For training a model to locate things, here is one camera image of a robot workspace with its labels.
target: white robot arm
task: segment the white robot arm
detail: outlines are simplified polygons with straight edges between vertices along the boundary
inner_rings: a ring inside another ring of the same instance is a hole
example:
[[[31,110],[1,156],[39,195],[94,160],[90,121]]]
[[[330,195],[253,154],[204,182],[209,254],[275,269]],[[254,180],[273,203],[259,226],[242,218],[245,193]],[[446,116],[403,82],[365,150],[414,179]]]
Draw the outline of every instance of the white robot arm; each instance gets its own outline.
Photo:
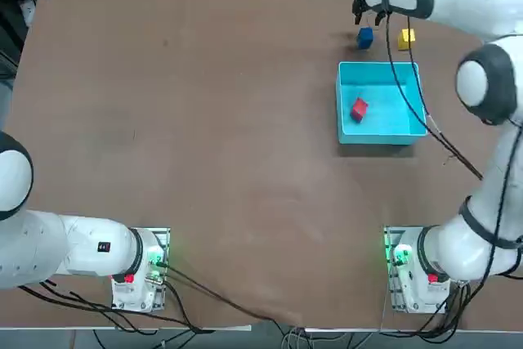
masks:
[[[483,181],[458,214],[441,226],[406,230],[402,249],[412,251],[399,272],[406,310],[434,311],[447,293],[431,286],[483,277],[492,244],[490,274],[515,269],[523,239],[523,146],[516,150],[498,240],[494,242],[508,158],[523,121],[523,3],[521,0],[364,0],[391,11],[475,34],[485,43],[458,65],[456,91],[469,112],[503,130]]]
[[[26,210],[32,187],[29,153],[0,132],[0,289],[54,274],[111,276],[118,308],[147,312],[162,307],[159,271],[150,261],[165,262],[166,250],[151,230]]]

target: yellow cube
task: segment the yellow cube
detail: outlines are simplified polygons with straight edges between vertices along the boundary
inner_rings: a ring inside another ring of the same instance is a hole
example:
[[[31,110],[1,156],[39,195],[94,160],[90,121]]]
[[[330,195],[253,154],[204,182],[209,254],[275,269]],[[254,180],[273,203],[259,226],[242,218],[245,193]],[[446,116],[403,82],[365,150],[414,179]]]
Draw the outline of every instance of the yellow cube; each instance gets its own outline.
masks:
[[[414,29],[410,30],[410,42],[413,43],[416,41],[416,36],[414,35]],[[409,49],[409,30],[402,29],[400,35],[398,36],[398,49],[400,51],[407,51]]]

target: red cube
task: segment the red cube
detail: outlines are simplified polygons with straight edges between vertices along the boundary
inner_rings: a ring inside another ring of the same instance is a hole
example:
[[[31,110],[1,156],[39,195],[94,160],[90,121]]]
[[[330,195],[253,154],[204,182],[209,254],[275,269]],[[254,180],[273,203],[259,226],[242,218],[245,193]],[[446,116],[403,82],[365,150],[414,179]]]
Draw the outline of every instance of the red cube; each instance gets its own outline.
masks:
[[[369,104],[367,104],[365,101],[360,99],[359,97],[356,99],[356,102],[352,106],[351,110],[351,117],[357,122],[361,122],[361,119],[365,116],[367,113],[367,107]]]

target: brown table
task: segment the brown table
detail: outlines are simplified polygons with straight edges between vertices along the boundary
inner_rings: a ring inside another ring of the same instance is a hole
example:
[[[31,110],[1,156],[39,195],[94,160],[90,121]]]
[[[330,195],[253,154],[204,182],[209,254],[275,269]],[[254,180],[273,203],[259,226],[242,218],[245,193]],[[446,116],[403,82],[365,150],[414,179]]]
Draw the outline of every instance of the brown table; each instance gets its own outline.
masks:
[[[39,0],[7,127],[34,159],[29,206],[169,226],[182,270],[277,320],[418,327],[425,316],[388,305],[382,321],[382,228],[445,222],[477,181],[430,137],[401,150],[339,146],[338,62],[387,59],[384,29],[354,49],[351,1]],[[404,26],[392,21],[393,40]],[[457,63],[478,42],[414,28],[427,103],[483,168],[496,130],[454,91]],[[61,282],[110,300],[104,280]],[[518,285],[489,280],[460,328],[523,330]],[[253,322],[180,291],[196,324]],[[107,325],[15,289],[0,296],[1,326]]]

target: blue plastic container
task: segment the blue plastic container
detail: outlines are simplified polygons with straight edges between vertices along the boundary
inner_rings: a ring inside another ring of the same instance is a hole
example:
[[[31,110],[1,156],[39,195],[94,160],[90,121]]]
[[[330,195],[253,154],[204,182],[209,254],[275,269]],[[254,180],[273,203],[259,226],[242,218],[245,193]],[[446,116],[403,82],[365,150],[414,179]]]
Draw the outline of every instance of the blue plastic container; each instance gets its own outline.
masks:
[[[394,63],[402,91],[426,122],[412,65]],[[356,98],[369,104],[361,123],[351,117]],[[337,135],[342,144],[411,145],[427,130],[398,90],[389,62],[342,62],[336,81]]]

